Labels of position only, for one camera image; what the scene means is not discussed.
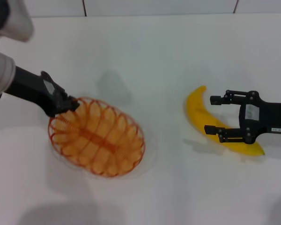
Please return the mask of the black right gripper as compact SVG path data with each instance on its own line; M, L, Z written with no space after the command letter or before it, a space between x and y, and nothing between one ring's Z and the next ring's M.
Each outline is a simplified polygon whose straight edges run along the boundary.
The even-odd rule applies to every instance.
M255 143L265 133L281 134L281 103L262 100L257 91L226 90L223 97L211 96L211 105L240 105L240 128L205 125L207 135L218 135L220 143Z

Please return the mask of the orange plastic wire basket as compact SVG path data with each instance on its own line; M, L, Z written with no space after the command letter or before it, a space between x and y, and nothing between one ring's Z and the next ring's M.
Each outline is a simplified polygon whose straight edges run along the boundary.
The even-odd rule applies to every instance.
M145 153L143 130L128 114L106 102L77 99L79 107L51 118L48 136L68 163L106 178L135 169Z

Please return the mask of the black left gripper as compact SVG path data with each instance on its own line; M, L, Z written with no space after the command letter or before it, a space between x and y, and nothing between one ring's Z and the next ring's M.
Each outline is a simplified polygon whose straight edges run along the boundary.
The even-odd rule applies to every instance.
M78 99L68 96L47 72L35 75L18 66L5 93L38 105L49 117L74 111L80 106Z

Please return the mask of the yellow banana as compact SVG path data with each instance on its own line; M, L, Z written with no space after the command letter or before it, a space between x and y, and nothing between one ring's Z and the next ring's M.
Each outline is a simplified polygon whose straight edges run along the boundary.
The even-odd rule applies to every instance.
M226 127L226 124L222 123L206 109L203 101L203 95L206 89L207 88L204 85L198 87L188 95L185 102L185 110L186 110L187 118L189 119L191 124L198 130L198 132L203 134L205 137L207 137L209 140L213 141L214 143L223 146L224 148L229 149L230 151L252 156L252 157L259 157L265 155L265 152L263 151L262 147L257 142L254 144L245 144L243 142L221 143L219 142L219 138L216 137L215 135L206 134L204 130L205 125L211 125L221 128Z

